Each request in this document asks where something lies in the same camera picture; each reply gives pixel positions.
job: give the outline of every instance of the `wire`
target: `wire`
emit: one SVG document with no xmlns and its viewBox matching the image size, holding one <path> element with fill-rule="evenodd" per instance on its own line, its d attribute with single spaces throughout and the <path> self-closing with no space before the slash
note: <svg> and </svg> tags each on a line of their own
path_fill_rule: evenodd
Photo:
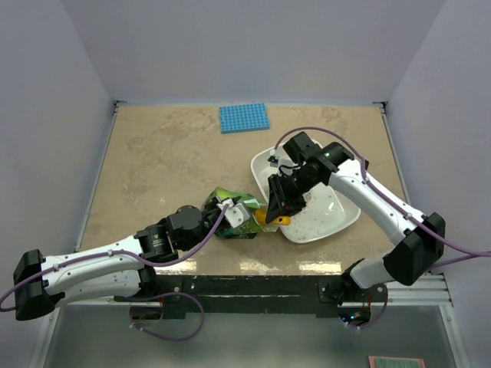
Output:
<svg viewBox="0 0 491 368">
<path fill-rule="evenodd" d="M 318 130 L 327 134 L 330 134 L 336 138 L 338 138 L 342 143 L 344 143 L 350 150 L 353 152 L 353 154 L 360 159 L 360 167 L 361 167 L 361 177 L 363 180 L 367 183 L 367 185 L 375 192 L 377 193 L 387 204 L 389 204 L 392 208 L 394 208 L 396 211 L 398 211 L 402 216 L 405 218 L 409 219 L 413 224 L 415 224 L 418 228 L 421 228 L 423 231 L 425 231 L 428 235 L 431 237 L 435 238 L 437 241 L 444 243 L 445 245 L 449 246 L 450 248 L 459 251 L 461 253 L 467 254 L 470 257 L 460 257 L 460 258 L 454 258 L 449 261 L 441 262 L 440 264 L 435 264 L 432 268 L 435 267 L 440 267 L 442 265 L 451 265 L 452 263 L 457 263 L 460 261 L 465 261 L 467 259 L 471 258 L 477 258 L 477 257 L 491 257 L 491 251 L 473 251 L 472 249 L 464 248 L 461 247 L 452 241 L 445 239 L 441 235 L 438 235 L 436 232 L 422 224 L 418 219 L 414 218 L 409 212 L 404 210 L 402 207 L 400 207 L 396 202 L 394 202 L 392 199 L 387 197 L 385 194 L 382 193 L 379 188 L 377 188 L 367 177 L 367 169 L 366 169 L 366 159 L 342 136 L 337 134 L 336 132 L 333 132 L 331 130 L 321 128 L 319 126 L 301 126 L 299 128 L 294 128 L 292 130 L 289 130 L 285 134 L 283 134 L 278 142 L 275 145 L 275 150 L 278 149 L 279 144 L 281 141 L 289 134 L 297 132 L 299 130 Z"/>
<path fill-rule="evenodd" d="M 295 165 L 295 166 L 287 166 L 287 165 L 280 165 L 278 170 L 285 176 L 287 176 L 286 172 L 284 172 L 282 169 L 285 168 L 285 169 L 288 169 L 288 170 L 295 170 L 295 169 L 298 169 L 300 167 L 300 165 Z"/>
<path fill-rule="evenodd" d="M 185 261 L 186 259 L 194 256 L 202 247 L 205 246 L 205 244 L 208 242 L 208 240 L 215 233 L 216 229 L 219 227 L 220 222 L 223 220 L 223 217 L 225 216 L 225 211 L 227 210 L 228 207 L 229 207 L 229 205 L 223 206 L 223 209 L 220 212 L 220 215 L 218 216 L 218 218 L 216 219 L 215 224 L 213 224 L 212 228 L 209 230 L 208 234 L 206 234 L 205 238 L 196 247 L 194 247 L 192 251 L 189 251 L 184 256 L 182 256 L 181 258 L 178 258 L 174 261 L 169 261 L 169 262 L 164 262 L 164 263 L 156 263 L 156 262 L 148 261 L 145 258 L 141 258 L 139 255 L 135 255 L 134 253 L 132 253 L 130 251 L 116 250 L 116 251 L 111 252 L 112 255 L 110 255 L 107 251 L 103 251 L 101 253 L 94 253 L 93 255 L 85 255 L 85 256 L 82 256 L 79 258 L 70 259 L 68 261 L 61 262 L 58 265 L 58 267 L 63 268 L 63 267 L 67 267 L 69 265 L 79 263 L 79 262 L 88 261 L 88 260 L 95 259 L 95 258 L 113 257 L 115 255 L 129 255 L 130 257 L 135 258 L 137 261 L 143 263 L 146 266 L 150 266 L 150 267 L 169 267 L 169 266 L 177 265 L 178 263 Z M 40 277 L 44 276 L 45 274 L 49 274 L 50 272 L 53 272 L 53 271 L 55 271 L 54 267 L 46 268 L 45 270 L 39 271 L 38 273 L 33 274 L 33 275 L 29 276 L 28 278 L 22 280 L 18 284 L 14 285 L 14 287 L 9 289 L 5 294 L 3 294 L 0 297 L 0 312 L 15 311 L 15 307 L 7 307 L 7 308 L 2 307 L 2 304 L 5 301 L 5 299 L 7 299 L 11 294 L 14 294 L 19 288 L 22 288 L 24 285 L 28 284 L 29 282 L 35 280 L 36 278 L 40 278 Z"/>
<path fill-rule="evenodd" d="M 385 299 L 384 299 L 384 305 L 382 306 L 381 311 L 378 312 L 378 314 L 375 317 L 371 318 L 366 324 L 362 324 L 361 326 L 355 326 L 352 324 L 348 324 L 347 325 L 348 327 L 354 328 L 356 330 L 364 330 L 365 328 L 369 328 L 370 326 L 373 326 L 374 324 L 377 323 L 378 320 L 380 320 L 382 318 L 385 310 L 387 309 L 387 304 L 389 302 L 389 290 L 387 289 L 386 286 L 384 286 L 384 289 L 385 289 Z"/>
<path fill-rule="evenodd" d="M 194 303 L 198 306 L 199 312 L 201 313 L 201 321 L 199 322 L 198 327 L 190 334 L 183 336 L 183 337 L 174 337 L 174 336 L 167 336 L 167 335 L 162 335 L 161 333 L 157 333 L 151 330 L 148 330 L 147 328 L 141 327 L 139 324 L 137 324 L 133 318 L 133 316 L 130 314 L 130 321 L 131 325 L 130 327 L 135 327 L 137 328 L 140 332 L 143 332 L 145 334 L 148 334 L 150 336 L 156 337 L 161 340 L 168 340 L 168 341 L 186 341 L 189 339 L 192 339 L 195 337 L 203 328 L 203 325 L 205 323 L 205 310 L 203 309 L 203 305 L 192 295 L 189 295 L 187 293 L 180 293 L 177 291 L 174 291 L 172 293 L 165 293 L 165 294 L 160 294 L 156 295 L 155 297 L 129 297 L 129 301 L 154 301 L 155 299 L 160 299 L 163 297 L 174 297 L 174 296 L 179 296 L 179 297 L 187 297 L 188 299 L 191 299 L 194 301 Z"/>
</svg>

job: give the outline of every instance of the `beige countertop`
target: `beige countertop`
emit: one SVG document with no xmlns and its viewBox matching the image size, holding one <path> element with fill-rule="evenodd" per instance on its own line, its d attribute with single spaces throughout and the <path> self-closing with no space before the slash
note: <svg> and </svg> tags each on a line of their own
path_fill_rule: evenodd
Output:
<svg viewBox="0 0 491 368">
<path fill-rule="evenodd" d="M 369 161 L 370 173 L 404 197 L 378 107 L 267 107 L 271 128 L 221 134 L 218 106 L 120 107 L 97 184 L 81 251 L 106 245 L 174 213 L 200 207 L 217 186 L 261 198 L 252 157 L 287 130 L 305 125 L 341 134 Z M 323 145 L 332 137 L 308 132 Z M 360 258 L 390 249 L 384 233 L 364 213 L 341 232 L 307 244 L 281 232 L 253 240 L 213 237 L 195 257 L 159 273 L 339 274 Z"/>
</svg>

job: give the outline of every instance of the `green snack bag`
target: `green snack bag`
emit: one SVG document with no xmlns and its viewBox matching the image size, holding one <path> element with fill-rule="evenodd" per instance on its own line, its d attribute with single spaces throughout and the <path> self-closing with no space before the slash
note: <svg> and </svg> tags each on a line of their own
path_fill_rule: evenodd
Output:
<svg viewBox="0 0 491 368">
<path fill-rule="evenodd" d="M 249 220 L 241 224 L 236 228 L 230 226 L 222 227 L 220 226 L 215 232 L 215 235 L 220 238 L 225 239 L 253 239 L 258 232 L 275 232 L 278 226 L 275 225 L 259 225 L 255 220 L 254 213 L 258 209 L 263 209 L 264 211 L 268 208 L 268 204 L 259 201 L 255 196 L 248 193 L 242 192 L 232 192 L 224 188 L 216 187 L 215 190 L 211 192 L 206 201 L 203 203 L 202 210 L 206 205 L 210 204 L 214 198 L 223 201 L 227 198 L 234 199 L 237 203 L 242 203 L 249 210 Z"/>
</svg>

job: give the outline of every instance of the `black metal frame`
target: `black metal frame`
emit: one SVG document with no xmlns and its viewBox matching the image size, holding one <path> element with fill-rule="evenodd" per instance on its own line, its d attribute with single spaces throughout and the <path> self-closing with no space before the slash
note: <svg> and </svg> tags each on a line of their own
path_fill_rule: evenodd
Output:
<svg viewBox="0 0 491 368">
<path fill-rule="evenodd" d="M 338 318 L 339 306 L 325 292 L 328 284 L 341 276 L 193 276 L 159 275 L 159 292 L 182 291 L 196 297 L 206 313 L 233 314 L 314 314 L 320 318 Z M 383 302 L 384 293 L 369 289 L 373 302 Z M 352 302 L 362 303 L 365 294 L 358 294 Z M 145 315 L 153 311 L 160 317 L 159 307 L 131 308 L 131 314 Z M 168 297 L 164 301 L 162 318 L 182 319 L 187 313 L 199 312 L 186 297 Z M 344 313 L 355 313 L 359 307 L 343 307 Z"/>
</svg>

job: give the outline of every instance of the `white plate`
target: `white plate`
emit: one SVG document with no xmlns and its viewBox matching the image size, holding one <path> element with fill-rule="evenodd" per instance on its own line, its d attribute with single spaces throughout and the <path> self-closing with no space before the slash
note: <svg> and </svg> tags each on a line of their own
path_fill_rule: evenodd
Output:
<svg viewBox="0 0 491 368">
<path fill-rule="evenodd" d="M 283 145 L 276 150 L 276 156 L 289 159 L 282 147 Z M 268 177 L 278 172 L 267 161 L 272 148 L 258 153 L 251 161 L 255 182 L 266 201 L 269 197 Z M 279 227 L 285 237 L 295 243 L 313 242 L 333 235 L 358 220 L 361 214 L 360 208 L 350 199 L 322 183 L 305 193 L 304 198 L 307 206 L 292 217 L 290 225 Z"/>
</svg>

